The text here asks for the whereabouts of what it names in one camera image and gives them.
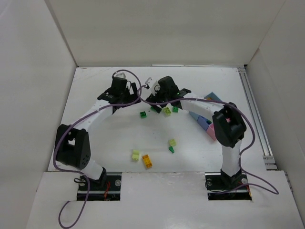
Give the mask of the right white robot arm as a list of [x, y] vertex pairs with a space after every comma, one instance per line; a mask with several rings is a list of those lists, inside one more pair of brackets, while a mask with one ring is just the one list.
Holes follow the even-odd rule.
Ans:
[[152, 78], [148, 78], [145, 88], [151, 91], [145, 101], [151, 104], [156, 111], [171, 104], [212, 122], [215, 138], [222, 145], [221, 180], [224, 184], [223, 189], [234, 188], [242, 174], [239, 165], [240, 148], [246, 131], [246, 125], [241, 115], [235, 110], [236, 105], [207, 99], [202, 102], [201, 98], [191, 90], [186, 88], [180, 90], [170, 76], [155, 83]]

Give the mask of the small green lego brick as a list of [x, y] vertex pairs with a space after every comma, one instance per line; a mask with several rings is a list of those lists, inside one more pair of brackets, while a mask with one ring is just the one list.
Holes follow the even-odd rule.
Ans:
[[140, 118], [146, 118], [146, 117], [147, 115], [145, 111], [140, 112]]

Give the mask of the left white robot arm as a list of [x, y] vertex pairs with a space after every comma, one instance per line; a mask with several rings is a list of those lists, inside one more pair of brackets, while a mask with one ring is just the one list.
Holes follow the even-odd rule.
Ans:
[[111, 116], [116, 110], [138, 103], [136, 83], [113, 77], [110, 88], [97, 97], [95, 104], [71, 125], [61, 124], [56, 133], [54, 163], [73, 167], [91, 182], [103, 186], [106, 169], [91, 157], [89, 131]]

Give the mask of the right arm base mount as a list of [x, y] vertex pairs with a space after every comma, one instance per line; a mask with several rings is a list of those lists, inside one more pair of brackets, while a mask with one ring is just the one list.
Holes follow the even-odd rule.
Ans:
[[205, 173], [208, 200], [252, 200], [246, 174], [241, 174], [232, 183], [227, 183], [221, 173]]

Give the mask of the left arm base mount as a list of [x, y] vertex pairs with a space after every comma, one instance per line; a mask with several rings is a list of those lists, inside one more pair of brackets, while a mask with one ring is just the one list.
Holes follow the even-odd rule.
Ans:
[[[73, 180], [78, 184], [76, 198], [84, 201], [87, 193], [87, 183], [83, 176]], [[88, 201], [120, 201], [121, 198], [122, 173], [108, 173], [103, 187], [90, 182]]]

